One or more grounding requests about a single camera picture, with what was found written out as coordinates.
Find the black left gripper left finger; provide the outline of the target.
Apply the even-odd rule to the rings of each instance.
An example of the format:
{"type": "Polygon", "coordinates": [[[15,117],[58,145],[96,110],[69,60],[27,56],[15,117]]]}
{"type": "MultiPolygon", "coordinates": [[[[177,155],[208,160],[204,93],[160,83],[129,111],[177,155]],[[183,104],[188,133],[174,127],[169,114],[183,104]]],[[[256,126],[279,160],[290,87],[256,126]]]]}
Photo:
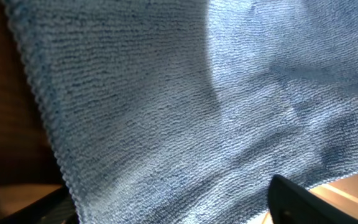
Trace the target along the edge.
{"type": "Polygon", "coordinates": [[[65,223],[79,224],[67,187],[60,187],[29,206],[0,219],[0,224],[65,223]]]}

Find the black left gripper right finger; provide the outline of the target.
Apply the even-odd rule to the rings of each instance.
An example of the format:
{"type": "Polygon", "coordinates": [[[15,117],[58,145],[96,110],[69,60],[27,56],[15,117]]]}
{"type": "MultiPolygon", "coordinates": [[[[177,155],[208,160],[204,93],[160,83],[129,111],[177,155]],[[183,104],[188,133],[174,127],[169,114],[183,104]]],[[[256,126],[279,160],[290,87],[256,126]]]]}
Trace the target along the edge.
{"type": "Polygon", "coordinates": [[[274,224],[358,224],[358,219],[282,175],[272,177],[267,201],[274,224]]]}

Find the blue microfiber cloth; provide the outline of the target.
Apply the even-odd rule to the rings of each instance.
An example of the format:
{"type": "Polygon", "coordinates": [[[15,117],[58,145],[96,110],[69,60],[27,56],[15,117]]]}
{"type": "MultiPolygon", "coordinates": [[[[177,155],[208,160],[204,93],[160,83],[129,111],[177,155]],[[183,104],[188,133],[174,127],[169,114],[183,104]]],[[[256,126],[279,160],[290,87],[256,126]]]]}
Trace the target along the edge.
{"type": "Polygon", "coordinates": [[[245,223],[358,173],[358,1],[6,1],[81,223],[245,223]]]}

